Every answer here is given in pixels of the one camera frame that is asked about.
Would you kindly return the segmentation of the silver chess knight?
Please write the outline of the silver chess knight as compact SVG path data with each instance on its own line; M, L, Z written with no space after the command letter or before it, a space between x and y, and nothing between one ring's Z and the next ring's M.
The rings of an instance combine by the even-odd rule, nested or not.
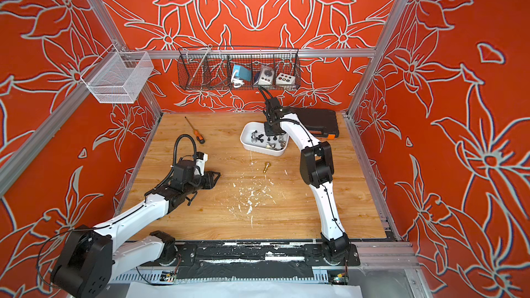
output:
M286 145L286 139L284 139L283 136L280 136L279 139L278 139L278 142L280 144L280 146L283 148L285 145Z

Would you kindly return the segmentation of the gold chess bishop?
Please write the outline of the gold chess bishop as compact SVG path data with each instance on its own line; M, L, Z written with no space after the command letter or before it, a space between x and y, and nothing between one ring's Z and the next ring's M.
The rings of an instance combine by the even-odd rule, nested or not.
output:
M268 161L264 165L263 173L267 173L267 170L270 168L271 163Z

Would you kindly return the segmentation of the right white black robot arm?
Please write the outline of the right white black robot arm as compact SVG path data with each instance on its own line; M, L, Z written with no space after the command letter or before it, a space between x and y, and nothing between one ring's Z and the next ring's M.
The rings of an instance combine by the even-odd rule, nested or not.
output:
M265 99L267 135L288 135L300 150L300 175L316 200L321 222L322 251L331 264L349 256L351 243L342 225L333 193L333 153L328 142L321 142L302 124L291 109L275 97Z

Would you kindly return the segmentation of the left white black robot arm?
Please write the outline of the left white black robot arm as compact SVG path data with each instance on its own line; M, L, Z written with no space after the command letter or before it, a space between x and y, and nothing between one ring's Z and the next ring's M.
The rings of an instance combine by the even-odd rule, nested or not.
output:
M96 297L110 280L144 263L179 262L175 238L168 233L156 230L142 240L129 240L181 204L190 204L200 190L214 188L221 174L206 171L205 164L205 158L179 161L139 204L92 228L74 229L52 270L51 282L73 297Z

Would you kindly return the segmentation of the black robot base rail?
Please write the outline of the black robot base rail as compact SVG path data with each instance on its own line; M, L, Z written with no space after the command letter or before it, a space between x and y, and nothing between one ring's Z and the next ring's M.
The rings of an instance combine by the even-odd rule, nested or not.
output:
M337 261L325 258L320 240L178 241L169 264L147 262L135 270L156 284L183 281L315 281L360 265L355 245Z

